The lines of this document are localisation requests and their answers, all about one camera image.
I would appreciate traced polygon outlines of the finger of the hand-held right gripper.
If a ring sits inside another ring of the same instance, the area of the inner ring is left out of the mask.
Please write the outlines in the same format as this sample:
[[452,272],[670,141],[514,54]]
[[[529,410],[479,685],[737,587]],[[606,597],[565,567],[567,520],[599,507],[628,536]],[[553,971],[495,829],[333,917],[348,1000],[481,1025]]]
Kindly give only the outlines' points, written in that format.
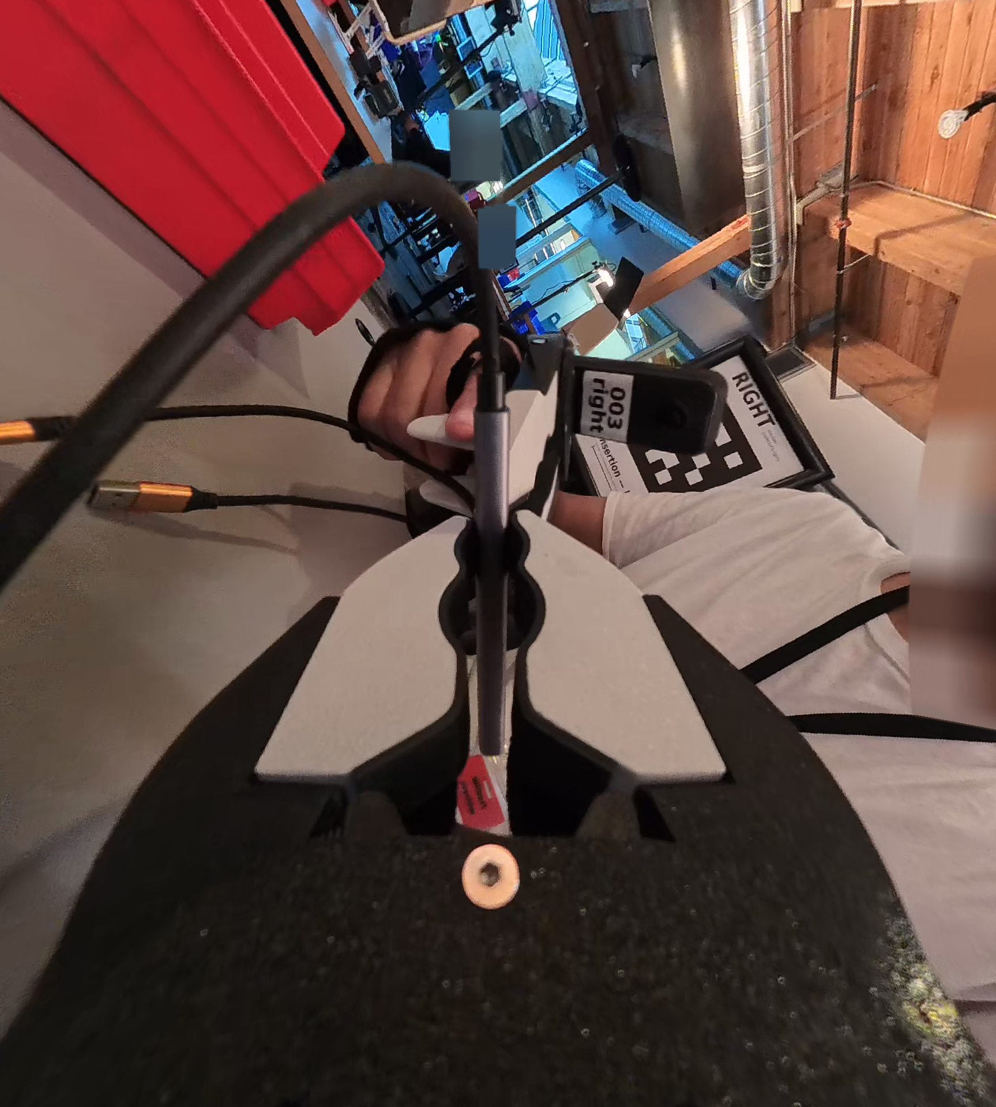
[[558,427],[558,400],[535,390],[508,394],[510,447],[508,508],[546,518],[566,476],[566,445]]

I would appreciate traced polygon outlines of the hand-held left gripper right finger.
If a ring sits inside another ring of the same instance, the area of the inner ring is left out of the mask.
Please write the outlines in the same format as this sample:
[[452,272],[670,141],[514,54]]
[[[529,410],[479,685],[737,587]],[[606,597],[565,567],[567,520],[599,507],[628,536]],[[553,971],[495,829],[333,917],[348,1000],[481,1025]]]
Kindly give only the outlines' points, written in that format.
[[513,720],[608,780],[722,782],[725,762],[639,588],[530,511],[516,523],[535,623],[518,656]]

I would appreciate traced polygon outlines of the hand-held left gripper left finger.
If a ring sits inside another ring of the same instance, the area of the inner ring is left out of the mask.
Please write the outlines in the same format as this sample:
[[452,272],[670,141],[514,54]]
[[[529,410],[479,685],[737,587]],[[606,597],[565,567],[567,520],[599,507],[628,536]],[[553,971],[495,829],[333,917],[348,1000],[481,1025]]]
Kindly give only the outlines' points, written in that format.
[[455,518],[411,539],[341,594],[258,778],[342,784],[452,710],[458,660],[438,609],[464,527]]

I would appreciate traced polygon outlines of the grey USB hub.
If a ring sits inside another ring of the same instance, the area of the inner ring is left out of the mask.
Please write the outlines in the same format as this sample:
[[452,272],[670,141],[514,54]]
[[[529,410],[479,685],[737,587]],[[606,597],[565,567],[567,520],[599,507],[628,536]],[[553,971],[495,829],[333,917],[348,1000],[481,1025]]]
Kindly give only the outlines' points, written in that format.
[[480,329],[475,414],[477,681],[480,751],[497,754],[505,736],[505,642],[508,571],[510,412],[499,362],[492,279],[478,266],[475,216],[450,184],[417,165],[366,165],[292,201],[188,297],[77,416],[0,504],[0,593],[48,534],[234,320],[326,232],[375,201],[421,201],[470,251],[469,277]]

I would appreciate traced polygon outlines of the red storage bin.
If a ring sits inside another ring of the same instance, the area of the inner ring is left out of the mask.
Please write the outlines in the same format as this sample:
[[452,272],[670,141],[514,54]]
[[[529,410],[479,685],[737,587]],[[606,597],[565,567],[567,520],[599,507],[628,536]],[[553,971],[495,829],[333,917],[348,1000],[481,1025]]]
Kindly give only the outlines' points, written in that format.
[[0,97],[204,276],[345,136],[262,1],[0,1]]

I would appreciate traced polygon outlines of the person's right forearm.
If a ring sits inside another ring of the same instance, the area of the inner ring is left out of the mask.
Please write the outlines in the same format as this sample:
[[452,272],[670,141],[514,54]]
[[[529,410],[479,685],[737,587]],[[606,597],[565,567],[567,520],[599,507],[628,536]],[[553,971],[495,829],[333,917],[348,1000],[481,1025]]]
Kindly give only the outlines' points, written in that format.
[[606,497],[556,492],[548,521],[561,532],[566,532],[579,544],[608,559],[609,506],[610,500]]

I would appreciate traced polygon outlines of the person's right hand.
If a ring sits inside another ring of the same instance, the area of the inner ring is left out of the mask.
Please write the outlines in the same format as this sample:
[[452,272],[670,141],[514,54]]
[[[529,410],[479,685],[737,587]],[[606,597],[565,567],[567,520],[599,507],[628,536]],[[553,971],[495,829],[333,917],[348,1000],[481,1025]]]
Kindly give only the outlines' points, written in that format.
[[[473,461],[479,391],[477,325],[407,325],[369,351],[347,404],[347,421],[435,468],[452,474]],[[412,422],[444,416],[449,445],[409,435]]]

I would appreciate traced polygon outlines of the black framed marker sign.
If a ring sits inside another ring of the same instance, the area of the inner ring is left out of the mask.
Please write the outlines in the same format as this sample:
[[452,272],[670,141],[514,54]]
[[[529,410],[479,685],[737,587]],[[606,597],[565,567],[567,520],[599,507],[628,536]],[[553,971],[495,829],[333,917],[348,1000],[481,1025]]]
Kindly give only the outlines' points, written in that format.
[[577,436],[569,492],[813,492],[836,477],[757,340],[732,340],[679,366],[651,361],[632,366],[656,368],[670,377],[692,376],[697,370],[717,373],[727,384],[722,426],[707,449],[695,453]]

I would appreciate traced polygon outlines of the black metal pole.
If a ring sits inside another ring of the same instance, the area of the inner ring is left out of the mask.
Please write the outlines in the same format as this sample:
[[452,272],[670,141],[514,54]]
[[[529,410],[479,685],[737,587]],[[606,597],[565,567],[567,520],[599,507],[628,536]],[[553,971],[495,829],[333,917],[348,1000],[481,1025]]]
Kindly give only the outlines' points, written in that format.
[[843,342],[843,309],[848,268],[848,231],[850,228],[850,190],[854,154],[855,99],[859,95],[860,50],[863,20],[863,2],[853,1],[849,23],[848,74],[845,90],[845,125],[843,133],[842,163],[839,192],[839,218],[837,218],[837,268],[836,298],[833,299],[832,346],[829,368],[829,399],[839,399],[839,368]]

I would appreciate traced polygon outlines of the silver ventilation duct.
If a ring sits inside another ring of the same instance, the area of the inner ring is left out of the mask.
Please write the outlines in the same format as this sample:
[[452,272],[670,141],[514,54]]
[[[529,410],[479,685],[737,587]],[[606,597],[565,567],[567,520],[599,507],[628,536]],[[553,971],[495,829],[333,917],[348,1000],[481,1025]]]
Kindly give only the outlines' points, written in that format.
[[771,297],[795,260],[791,8],[788,1],[728,2],[750,226],[749,262],[737,290],[753,302]]

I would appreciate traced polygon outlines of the wooden wall shelf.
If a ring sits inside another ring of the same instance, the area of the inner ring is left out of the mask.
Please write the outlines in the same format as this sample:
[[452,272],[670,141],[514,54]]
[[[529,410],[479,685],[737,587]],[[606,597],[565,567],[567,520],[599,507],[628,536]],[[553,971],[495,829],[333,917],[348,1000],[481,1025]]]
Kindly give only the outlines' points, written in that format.
[[860,259],[891,266],[957,298],[964,296],[972,267],[996,257],[996,214],[885,182],[855,182],[843,227],[842,201],[836,185],[817,184],[796,203],[799,291],[828,286],[823,273],[836,269],[836,262],[810,254],[819,254],[818,242],[836,242],[841,234]]

